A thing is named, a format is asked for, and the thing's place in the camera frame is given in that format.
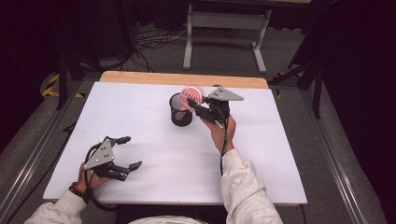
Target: pen holder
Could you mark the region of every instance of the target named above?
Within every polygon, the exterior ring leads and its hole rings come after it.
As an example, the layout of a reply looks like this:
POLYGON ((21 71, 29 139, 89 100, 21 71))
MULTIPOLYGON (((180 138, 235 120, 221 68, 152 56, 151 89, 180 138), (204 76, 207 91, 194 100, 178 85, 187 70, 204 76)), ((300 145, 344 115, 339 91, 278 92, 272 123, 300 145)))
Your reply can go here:
POLYGON ((171 120, 179 127, 184 127, 192 122, 192 113, 178 100, 180 93, 174 94, 169 100, 171 106, 171 120))

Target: wrist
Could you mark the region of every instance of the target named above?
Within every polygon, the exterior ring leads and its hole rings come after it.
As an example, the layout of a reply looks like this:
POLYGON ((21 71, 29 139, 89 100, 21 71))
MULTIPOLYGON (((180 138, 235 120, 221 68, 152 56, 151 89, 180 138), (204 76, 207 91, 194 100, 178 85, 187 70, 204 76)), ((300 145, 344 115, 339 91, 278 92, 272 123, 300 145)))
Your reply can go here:
POLYGON ((76 183, 75 189, 78 190, 80 193, 85 193, 87 191, 87 186, 85 186, 85 184, 82 184, 82 183, 76 183))
POLYGON ((84 200, 84 203, 88 203, 90 201, 90 197, 87 193, 87 191, 81 190, 78 188, 78 184, 76 182, 73 182, 71 186, 69 187, 70 192, 76 194, 78 197, 82 198, 84 200))
POLYGON ((232 150, 234 150, 235 148, 233 147, 233 148, 230 148, 230 149, 227 149, 227 150, 225 150, 225 152, 224 152, 224 154, 222 155, 222 156, 225 156, 225 154, 227 154, 229 151, 232 151, 232 150))
POLYGON ((227 148, 226 148, 227 151, 232 150, 232 149, 234 149, 234 148, 235 148, 235 147, 233 146, 233 142, 228 142, 228 143, 227 143, 227 148))

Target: white sleeve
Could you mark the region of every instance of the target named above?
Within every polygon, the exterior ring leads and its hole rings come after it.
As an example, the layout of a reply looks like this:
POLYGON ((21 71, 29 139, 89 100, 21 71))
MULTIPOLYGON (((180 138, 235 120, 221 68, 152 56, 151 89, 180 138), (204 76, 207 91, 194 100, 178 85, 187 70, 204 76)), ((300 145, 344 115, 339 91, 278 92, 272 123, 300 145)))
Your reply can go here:
POLYGON ((82 198, 67 190, 56 203, 44 203, 24 223, 74 223, 80 224, 80 212, 86 204, 82 198))
POLYGON ((221 194, 227 223, 282 223, 251 161, 242 161, 233 149, 223 156, 222 167, 221 194))

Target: white table surface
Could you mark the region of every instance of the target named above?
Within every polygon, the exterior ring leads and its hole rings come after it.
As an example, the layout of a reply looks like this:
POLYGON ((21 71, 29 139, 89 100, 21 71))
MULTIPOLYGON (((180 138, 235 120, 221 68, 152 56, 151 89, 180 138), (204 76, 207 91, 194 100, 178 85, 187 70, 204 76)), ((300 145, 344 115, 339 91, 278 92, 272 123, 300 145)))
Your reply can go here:
MULTIPOLYGON (((96 193, 102 203, 222 204, 219 153, 198 117, 187 127, 171 121, 169 98, 184 86, 96 82, 43 198, 59 199, 77 181, 88 150, 105 136, 131 136, 115 145, 114 163, 141 167, 96 193)), ((215 88, 204 87, 206 94, 215 88)), ((307 203, 290 145, 270 90, 227 88, 244 97, 230 102, 237 122, 233 139, 255 164, 275 204, 307 203)))

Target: red spiral object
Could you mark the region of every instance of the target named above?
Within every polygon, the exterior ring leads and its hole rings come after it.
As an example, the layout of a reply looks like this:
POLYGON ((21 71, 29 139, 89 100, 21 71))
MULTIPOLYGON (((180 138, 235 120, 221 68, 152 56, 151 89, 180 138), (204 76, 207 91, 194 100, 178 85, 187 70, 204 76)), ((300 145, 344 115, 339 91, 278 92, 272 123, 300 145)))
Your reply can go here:
POLYGON ((188 109, 191 112, 193 112, 194 109, 189 106, 187 100, 191 99, 195 101, 198 105, 200 105, 204 100, 203 95, 204 95, 203 90, 200 87, 188 86, 184 88, 183 91, 181 91, 180 93, 180 97, 178 98, 178 100, 183 104, 184 107, 184 108, 182 107, 180 110, 188 109))

